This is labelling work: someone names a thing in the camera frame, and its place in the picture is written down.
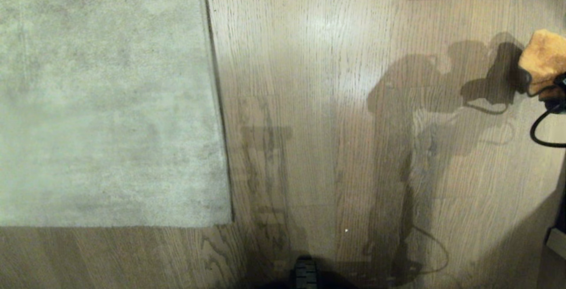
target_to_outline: orange sponge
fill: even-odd
[[[556,76],[566,73],[566,39],[546,29],[535,31],[519,59],[519,67],[528,73],[527,92],[541,101],[564,97],[554,85]]]

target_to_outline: black cable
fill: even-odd
[[[546,142],[546,141],[538,139],[535,135],[536,127],[538,127],[538,124],[540,124],[540,122],[542,122],[542,120],[544,120],[544,118],[546,118],[548,116],[548,114],[555,112],[555,111],[558,111],[560,109],[564,109],[564,107],[565,107],[565,103],[556,104],[552,109],[546,110],[546,112],[544,112],[541,116],[539,116],[538,119],[536,119],[536,121],[534,121],[534,123],[531,126],[531,131],[530,131],[531,139],[534,140],[534,142],[536,142],[536,143],[538,143],[542,146],[566,148],[566,143]]]

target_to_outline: wooden floor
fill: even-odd
[[[304,253],[364,288],[564,283],[564,150],[513,76],[565,0],[208,3],[235,223],[2,228],[0,287],[247,288]]]

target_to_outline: black wheel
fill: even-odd
[[[293,285],[296,289],[322,289],[317,264],[311,257],[299,257],[293,269]]]

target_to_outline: gray rug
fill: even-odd
[[[0,225],[231,221],[204,0],[0,14]]]

